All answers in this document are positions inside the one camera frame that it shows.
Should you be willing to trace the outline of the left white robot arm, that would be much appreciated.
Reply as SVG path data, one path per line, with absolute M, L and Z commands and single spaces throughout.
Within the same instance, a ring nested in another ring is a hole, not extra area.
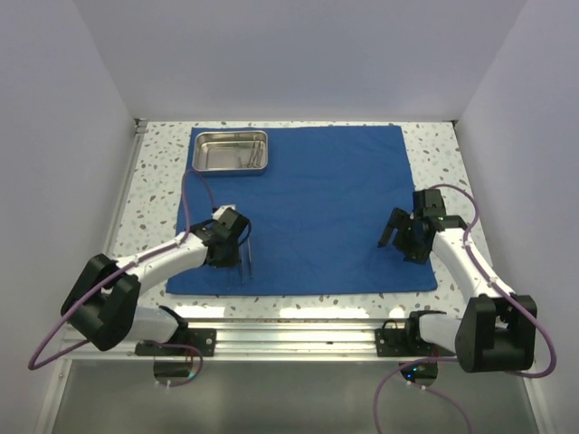
M 102 352 L 123 341 L 156 343 L 167 354 L 190 343 L 186 321 L 168 307 L 141 307 L 151 288 L 188 270 L 231 268 L 241 262 L 241 246 L 251 221 L 225 205 L 211 219 L 191 225 L 155 248 L 111 259 L 92 257 L 65 299 L 61 315 Z

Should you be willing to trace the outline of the stainless steel instrument tray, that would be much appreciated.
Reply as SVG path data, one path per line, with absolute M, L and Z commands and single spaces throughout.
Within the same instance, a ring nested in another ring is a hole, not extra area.
M 268 134 L 263 130 L 209 131 L 195 137 L 191 166 L 205 176 L 262 175 L 269 163 Z M 254 141 L 265 146 L 258 168 L 239 168 L 238 157 L 243 160 L 249 154 Z

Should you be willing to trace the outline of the blue surgical drape cloth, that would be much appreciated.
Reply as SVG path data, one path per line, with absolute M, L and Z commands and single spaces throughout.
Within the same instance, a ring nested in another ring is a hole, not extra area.
M 185 296 L 319 296 L 435 290 L 430 264 L 403 260 L 377 242 L 394 208 L 410 210 L 414 190 L 398 126 L 267 130 L 262 175 L 192 177 L 185 220 L 201 222 L 212 204 L 235 204 L 252 223 L 253 279 L 202 267 L 168 280 Z

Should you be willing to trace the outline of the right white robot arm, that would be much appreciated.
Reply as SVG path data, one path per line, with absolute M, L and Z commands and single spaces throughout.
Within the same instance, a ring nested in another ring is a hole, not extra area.
M 413 193 L 413 209 L 393 209 L 378 242 L 392 244 L 404 260 L 424 264 L 435 255 L 450 272 L 466 303 L 456 318 L 441 310 L 417 310 L 403 323 L 387 320 L 376 330 L 382 356 L 453 354 L 467 373 L 525 371 L 534 361 L 537 307 L 520 296 L 485 261 L 467 223 L 446 211 L 436 188 Z

